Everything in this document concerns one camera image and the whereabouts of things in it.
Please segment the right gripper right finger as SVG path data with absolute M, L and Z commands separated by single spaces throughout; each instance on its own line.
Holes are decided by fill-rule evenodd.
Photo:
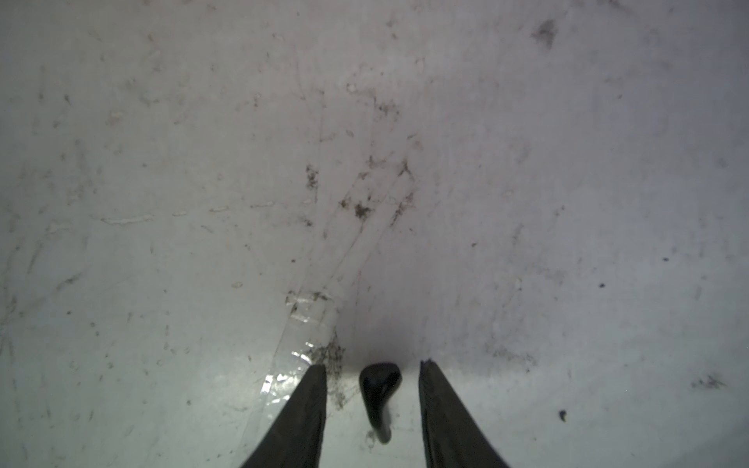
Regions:
M 419 403 L 427 467 L 509 467 L 432 360 L 419 367 Z

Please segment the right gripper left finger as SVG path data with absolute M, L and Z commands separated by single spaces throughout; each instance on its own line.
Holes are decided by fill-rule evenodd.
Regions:
M 317 468 L 327 419 L 327 371 L 311 366 L 242 468 Z

